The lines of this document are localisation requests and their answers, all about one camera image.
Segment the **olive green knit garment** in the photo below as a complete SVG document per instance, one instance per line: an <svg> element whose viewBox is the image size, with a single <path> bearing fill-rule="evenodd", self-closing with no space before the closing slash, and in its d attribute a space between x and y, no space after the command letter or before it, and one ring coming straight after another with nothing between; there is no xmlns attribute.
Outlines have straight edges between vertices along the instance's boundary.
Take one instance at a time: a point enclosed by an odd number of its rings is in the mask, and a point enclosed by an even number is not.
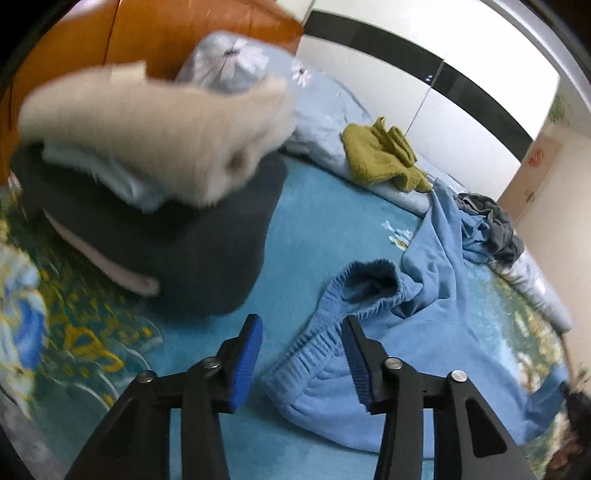
<svg viewBox="0 0 591 480"><path fill-rule="evenodd" d="M356 183L391 183L404 193L429 193L432 184L402 130L379 117L373 125L349 124L342 131L349 173Z"/></svg>

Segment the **grey crumpled garment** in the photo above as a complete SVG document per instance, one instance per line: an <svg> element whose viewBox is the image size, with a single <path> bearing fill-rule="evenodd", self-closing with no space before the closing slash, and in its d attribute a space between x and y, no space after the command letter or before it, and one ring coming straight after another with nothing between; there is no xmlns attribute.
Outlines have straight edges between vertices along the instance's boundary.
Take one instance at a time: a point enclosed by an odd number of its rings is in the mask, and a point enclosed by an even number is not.
<svg viewBox="0 0 591 480"><path fill-rule="evenodd" d="M464 257L476 264L496 262L512 266L525 245L515 233L511 216L492 198L460 193L456 204L462 211Z"/></svg>

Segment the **white black wardrobe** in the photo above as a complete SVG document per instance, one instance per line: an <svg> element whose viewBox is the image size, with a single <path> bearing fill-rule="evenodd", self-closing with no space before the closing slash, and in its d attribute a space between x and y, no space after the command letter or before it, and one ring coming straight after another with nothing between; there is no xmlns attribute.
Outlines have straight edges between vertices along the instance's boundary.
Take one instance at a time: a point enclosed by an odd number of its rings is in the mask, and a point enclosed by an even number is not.
<svg viewBox="0 0 591 480"><path fill-rule="evenodd" d="M559 85L539 49L482 1L318 1L298 55L492 198L519 170Z"/></svg>

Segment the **light blue daisy duvet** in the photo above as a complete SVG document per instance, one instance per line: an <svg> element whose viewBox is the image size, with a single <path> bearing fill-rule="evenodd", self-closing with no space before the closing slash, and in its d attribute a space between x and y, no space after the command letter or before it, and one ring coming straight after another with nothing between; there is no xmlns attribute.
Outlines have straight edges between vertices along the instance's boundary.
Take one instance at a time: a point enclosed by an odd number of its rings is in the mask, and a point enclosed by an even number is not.
<svg viewBox="0 0 591 480"><path fill-rule="evenodd" d="M286 79L297 99L297 126L284 144L291 154L418 216L429 211L434 184L449 183L448 175L418 158L400 128L387 126L384 118L370 118L344 84L278 46L213 32L197 43L176 80L238 93L266 75ZM557 332L570 331L573 316L517 235L512 217L487 196L452 196L460 210L465 259L489 265Z"/></svg>

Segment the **teal floral bed blanket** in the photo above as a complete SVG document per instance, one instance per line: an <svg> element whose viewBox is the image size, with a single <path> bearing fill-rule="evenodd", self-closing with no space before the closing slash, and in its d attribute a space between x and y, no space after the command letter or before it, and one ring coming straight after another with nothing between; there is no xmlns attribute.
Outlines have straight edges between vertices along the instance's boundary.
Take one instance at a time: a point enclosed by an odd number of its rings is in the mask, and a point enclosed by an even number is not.
<svg viewBox="0 0 591 480"><path fill-rule="evenodd" d="M235 311L198 315L109 280L33 212L16 177L1 201L8 242L24 250L47 307L27 416L4 425L42 478L60 478L107 408L141 370L173 373L212 350L249 313L263 317L264 372L303 330L329 280L353 261L399 262L420 219L301 160L287 167L270 220L263 268Z"/></svg>

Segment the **dark grey folded garment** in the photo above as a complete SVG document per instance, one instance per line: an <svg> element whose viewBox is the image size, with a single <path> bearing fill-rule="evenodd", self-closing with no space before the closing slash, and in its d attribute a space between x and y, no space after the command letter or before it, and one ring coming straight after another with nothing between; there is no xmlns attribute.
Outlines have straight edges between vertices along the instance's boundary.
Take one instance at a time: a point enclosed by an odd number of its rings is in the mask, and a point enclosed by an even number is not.
<svg viewBox="0 0 591 480"><path fill-rule="evenodd" d="M143 213L90 176L43 161L39 144L11 159L24 199L113 282L198 315L245 303L263 268L287 167L263 158L245 187L201 210L175 201Z"/></svg>

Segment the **cream fuzzy sweater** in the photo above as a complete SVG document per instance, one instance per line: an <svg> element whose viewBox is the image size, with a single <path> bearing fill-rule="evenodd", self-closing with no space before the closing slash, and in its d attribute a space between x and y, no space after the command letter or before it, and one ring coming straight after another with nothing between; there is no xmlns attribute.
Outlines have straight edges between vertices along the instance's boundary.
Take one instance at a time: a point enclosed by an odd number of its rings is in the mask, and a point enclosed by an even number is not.
<svg viewBox="0 0 591 480"><path fill-rule="evenodd" d="M283 78L222 94L150 79L142 62L92 67L48 81L23 101L22 140L57 140L111 156L179 201L211 206L242 189L296 127Z"/></svg>

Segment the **blue sweatpants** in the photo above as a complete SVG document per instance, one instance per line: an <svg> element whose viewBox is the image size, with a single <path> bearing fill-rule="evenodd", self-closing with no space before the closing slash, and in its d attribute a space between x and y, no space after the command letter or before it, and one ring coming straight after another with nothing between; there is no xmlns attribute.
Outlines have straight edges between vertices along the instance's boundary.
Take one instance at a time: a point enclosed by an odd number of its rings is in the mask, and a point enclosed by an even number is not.
<svg viewBox="0 0 591 480"><path fill-rule="evenodd" d="M290 422L345 447L379 451L385 420L359 401L342 349L342 320L349 315L389 355L419 372L465 371L517 444L531 442L553 422L563 402L565 368L553 368L528 393L485 352L467 323L463 213L441 181L431 199L401 263L380 259L346 266L329 281L307 328L266 375L267 395Z"/></svg>

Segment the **orange wooden headboard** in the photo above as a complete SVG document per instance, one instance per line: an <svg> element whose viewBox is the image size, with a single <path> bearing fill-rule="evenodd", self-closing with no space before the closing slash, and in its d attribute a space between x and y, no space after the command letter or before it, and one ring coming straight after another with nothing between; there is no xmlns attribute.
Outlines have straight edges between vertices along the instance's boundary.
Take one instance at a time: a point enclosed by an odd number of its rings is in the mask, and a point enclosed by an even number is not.
<svg viewBox="0 0 591 480"><path fill-rule="evenodd" d="M149 76L172 79L197 42L216 30L297 51L303 26L273 1L4 1L1 42L37 26L1 61L1 182L10 177L23 100L58 76L144 60Z"/></svg>

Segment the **cardboard box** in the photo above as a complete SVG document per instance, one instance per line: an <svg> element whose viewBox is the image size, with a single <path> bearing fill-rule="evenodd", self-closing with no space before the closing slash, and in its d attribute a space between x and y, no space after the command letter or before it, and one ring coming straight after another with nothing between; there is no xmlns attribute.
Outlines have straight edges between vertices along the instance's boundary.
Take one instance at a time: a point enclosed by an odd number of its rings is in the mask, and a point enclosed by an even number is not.
<svg viewBox="0 0 591 480"><path fill-rule="evenodd" d="M547 120L497 201L512 217L514 224L533 203L554 168L562 148L561 141L556 138L557 133L557 125Z"/></svg>

